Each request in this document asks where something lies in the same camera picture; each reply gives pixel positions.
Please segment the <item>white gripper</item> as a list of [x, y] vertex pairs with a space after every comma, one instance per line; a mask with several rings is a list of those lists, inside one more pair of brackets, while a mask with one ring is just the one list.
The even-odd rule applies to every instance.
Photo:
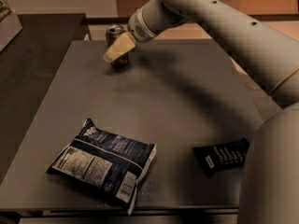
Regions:
[[146, 43], [158, 35], [157, 21], [153, 7], [143, 6], [138, 9], [128, 21], [130, 33], [122, 33], [107, 49], [103, 58], [107, 63], [119, 59], [135, 47], [135, 43]]

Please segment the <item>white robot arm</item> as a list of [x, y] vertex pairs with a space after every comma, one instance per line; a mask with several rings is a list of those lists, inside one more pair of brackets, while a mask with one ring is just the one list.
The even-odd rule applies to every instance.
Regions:
[[198, 23], [280, 106], [253, 135], [237, 224], [299, 224], [299, 42], [219, 0], [150, 0], [104, 55], [111, 63], [163, 31]]

